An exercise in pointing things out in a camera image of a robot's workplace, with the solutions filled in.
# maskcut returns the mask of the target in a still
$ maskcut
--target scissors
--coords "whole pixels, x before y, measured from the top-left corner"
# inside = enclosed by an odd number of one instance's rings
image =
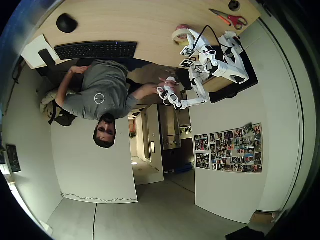
[[[243,28],[243,26],[248,25],[247,20],[245,18],[243,18],[242,16],[232,16],[232,15],[228,15],[226,13],[223,13],[221,11],[217,11],[214,9],[209,9],[209,10],[218,16],[223,16],[223,17],[229,19],[232,22],[232,24],[236,30],[241,30]]]

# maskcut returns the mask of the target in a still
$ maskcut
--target computer mouse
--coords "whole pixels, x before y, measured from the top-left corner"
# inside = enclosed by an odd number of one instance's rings
[[[56,20],[56,26],[61,32],[69,34],[76,30],[78,22],[70,15],[64,13]]]

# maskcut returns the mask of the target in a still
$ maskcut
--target white humanoid robot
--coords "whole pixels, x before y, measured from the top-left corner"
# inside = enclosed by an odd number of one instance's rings
[[[181,66],[189,67],[191,86],[197,93],[198,98],[179,101],[177,95],[170,87],[164,86],[163,88],[157,88],[160,98],[163,99],[163,103],[166,104],[165,101],[168,101],[177,110],[183,110],[208,102],[209,99],[202,83],[212,76],[224,77],[238,84],[243,84],[249,80],[244,63],[240,57],[243,48],[235,32],[226,31],[225,34],[218,39],[224,61],[216,59],[216,50],[214,50],[209,41],[201,35],[202,34],[192,29],[188,29],[187,40],[189,45],[184,47],[180,53],[187,58],[198,55],[198,61],[185,59],[180,64]],[[169,77],[167,80],[175,82],[173,77]]]

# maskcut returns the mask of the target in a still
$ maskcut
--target black keyboard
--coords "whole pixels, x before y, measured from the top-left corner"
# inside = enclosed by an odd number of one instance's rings
[[[135,56],[133,41],[87,41],[55,46],[61,60],[85,58],[129,58]]]

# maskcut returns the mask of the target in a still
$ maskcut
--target gray t-shirt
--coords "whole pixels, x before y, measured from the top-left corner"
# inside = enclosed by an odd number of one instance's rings
[[[89,120],[99,120],[105,113],[126,117],[138,102],[128,96],[127,74],[127,68],[115,61],[94,60],[84,73],[81,92],[67,95],[62,108]]]

